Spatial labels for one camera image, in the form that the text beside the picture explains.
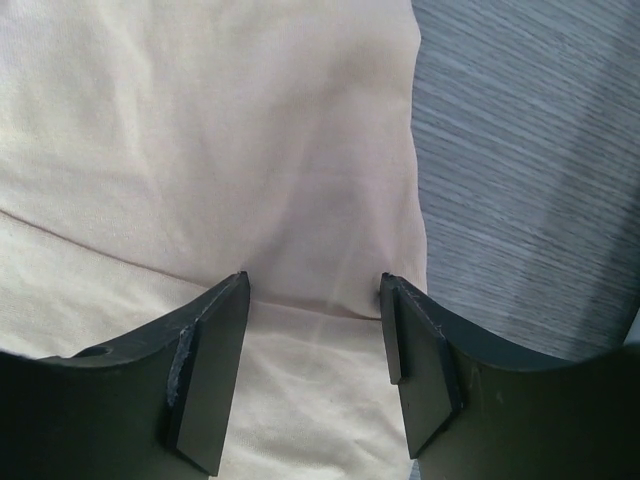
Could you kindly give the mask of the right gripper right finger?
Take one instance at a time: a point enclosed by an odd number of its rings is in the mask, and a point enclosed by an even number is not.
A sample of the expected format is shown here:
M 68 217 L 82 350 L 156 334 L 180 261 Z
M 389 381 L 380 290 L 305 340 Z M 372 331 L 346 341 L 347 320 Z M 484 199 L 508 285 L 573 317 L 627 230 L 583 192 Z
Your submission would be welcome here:
M 425 479 L 635 479 L 639 346 L 572 362 L 500 337 L 402 277 L 380 283 L 410 457 Z

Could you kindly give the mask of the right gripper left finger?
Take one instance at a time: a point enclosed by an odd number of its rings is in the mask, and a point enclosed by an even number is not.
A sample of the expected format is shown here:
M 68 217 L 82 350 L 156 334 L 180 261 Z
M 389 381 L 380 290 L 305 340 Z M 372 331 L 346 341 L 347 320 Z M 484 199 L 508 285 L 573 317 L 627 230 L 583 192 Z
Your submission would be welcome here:
M 248 320 L 246 273 L 70 358 L 1 356 L 5 479 L 219 472 Z

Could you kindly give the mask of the beige t-shirt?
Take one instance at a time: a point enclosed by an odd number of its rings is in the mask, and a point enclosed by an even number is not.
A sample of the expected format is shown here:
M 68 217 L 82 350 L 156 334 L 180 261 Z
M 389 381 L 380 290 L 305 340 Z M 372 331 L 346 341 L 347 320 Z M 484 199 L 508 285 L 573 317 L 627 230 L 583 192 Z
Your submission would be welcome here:
M 5 1 L 1 347 L 70 356 L 246 271 L 220 475 L 405 479 L 382 274 L 426 284 L 407 1 Z

